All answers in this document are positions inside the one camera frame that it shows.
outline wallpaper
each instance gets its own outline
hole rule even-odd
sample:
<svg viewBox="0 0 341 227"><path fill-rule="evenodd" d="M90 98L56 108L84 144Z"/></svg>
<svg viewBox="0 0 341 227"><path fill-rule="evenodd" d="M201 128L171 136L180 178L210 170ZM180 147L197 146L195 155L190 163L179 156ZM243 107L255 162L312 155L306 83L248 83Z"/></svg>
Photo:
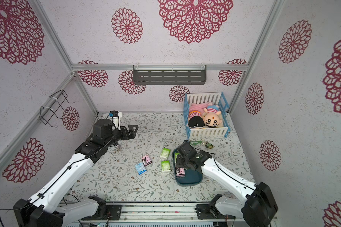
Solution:
<svg viewBox="0 0 341 227"><path fill-rule="evenodd" d="M87 136L94 115L72 81L65 88L68 101L30 135L0 175L0 209L12 208L18 199L27 199L44 186L66 164ZM0 212L5 226L17 226L13 211Z"/></svg>
<svg viewBox="0 0 341 227"><path fill-rule="evenodd" d="M41 1L72 63L248 61L273 0Z"/></svg>
<svg viewBox="0 0 341 227"><path fill-rule="evenodd" d="M282 226L341 226L341 1L287 1L232 121Z"/></svg>
<svg viewBox="0 0 341 227"><path fill-rule="evenodd" d="M0 0L0 152L67 75L27 1Z"/></svg>
<svg viewBox="0 0 341 227"><path fill-rule="evenodd" d="M207 71L204 85L135 85L132 71L79 71L99 111L182 111L185 93L224 92L228 102L242 71Z"/></svg>

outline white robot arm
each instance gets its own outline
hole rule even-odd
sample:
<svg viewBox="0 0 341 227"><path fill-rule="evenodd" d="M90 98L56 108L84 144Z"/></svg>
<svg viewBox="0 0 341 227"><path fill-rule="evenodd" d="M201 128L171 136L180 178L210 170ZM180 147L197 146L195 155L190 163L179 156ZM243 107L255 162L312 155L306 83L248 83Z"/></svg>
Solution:
<svg viewBox="0 0 341 227"><path fill-rule="evenodd" d="M121 115L114 113L116 123L120 123L119 116ZM14 205L19 226L63 227L84 217L100 220L107 215L106 201L97 196L90 196L67 206L58 206L76 180L106 153L107 148L119 140L135 138L138 126L129 125L128 130L114 124L111 119L100 119L93 128L93 134L76 149L76 153L52 180L28 200L20 199ZM217 195L208 207L213 216L221 214L243 217L251 227L269 225L278 208L266 184L261 182L256 185L243 179L222 166L209 153L196 151L189 141L182 143L177 151L180 153L176 161L177 167L200 171L215 179L238 198L235 200Z"/></svg>
<svg viewBox="0 0 341 227"><path fill-rule="evenodd" d="M193 148L187 140L177 147L177 151L176 167L199 171L216 180L238 198L236 200L216 195L203 211L209 212L214 218L219 214L243 217L250 227L267 227L270 224L278 206L268 185L263 182L257 185L240 177L208 152Z"/></svg>

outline blue basket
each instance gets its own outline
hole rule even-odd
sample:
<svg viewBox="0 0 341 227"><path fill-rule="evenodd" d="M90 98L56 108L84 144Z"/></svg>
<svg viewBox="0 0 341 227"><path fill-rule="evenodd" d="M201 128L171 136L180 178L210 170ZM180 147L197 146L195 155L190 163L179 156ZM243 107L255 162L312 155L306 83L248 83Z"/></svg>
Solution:
<svg viewBox="0 0 341 227"><path fill-rule="evenodd" d="M188 112L189 112L189 104L190 103L205 103L205 102L213 102L220 106L220 110L222 112L222 117L224 119L225 127L216 127L216 128L204 128L204 129L190 129L188 124ZM185 122L185 127L187 131L187 138L190 137L202 138L202 137L227 137L230 132L229 124L226 121L227 110L230 108L223 92L215 92L215 93L193 93L186 94L184 99L184 107L183 107L183 117Z"/></svg>

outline keychain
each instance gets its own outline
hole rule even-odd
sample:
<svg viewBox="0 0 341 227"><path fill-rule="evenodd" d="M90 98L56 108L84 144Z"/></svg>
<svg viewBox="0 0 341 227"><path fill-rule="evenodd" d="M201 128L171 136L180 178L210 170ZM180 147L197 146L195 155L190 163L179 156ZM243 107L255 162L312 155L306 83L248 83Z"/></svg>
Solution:
<svg viewBox="0 0 341 227"><path fill-rule="evenodd" d="M210 142L208 142L208 141L205 142L204 140L202 140L202 141L203 141L203 144L205 145L206 148L212 149L214 147Z"/></svg>
<svg viewBox="0 0 341 227"><path fill-rule="evenodd" d="M202 140L194 140L194 141L190 142L191 146L193 146L193 147L197 146L198 144L202 144L202 143L203 143Z"/></svg>

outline teal tray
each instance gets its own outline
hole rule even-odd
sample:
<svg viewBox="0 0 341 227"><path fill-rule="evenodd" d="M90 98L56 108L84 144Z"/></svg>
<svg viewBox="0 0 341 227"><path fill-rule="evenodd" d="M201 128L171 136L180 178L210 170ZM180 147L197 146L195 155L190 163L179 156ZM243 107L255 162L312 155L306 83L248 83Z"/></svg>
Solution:
<svg viewBox="0 0 341 227"><path fill-rule="evenodd" d="M185 169L185 177L177 178L176 177L176 161L174 160L174 153L177 152L177 149L175 149L172 153L172 159L173 159L173 170L174 170L174 178L176 179L176 182L179 186L187 187L187 186L193 186L199 184L203 180L203 174L201 174L199 171L191 170L191 169Z"/></svg>

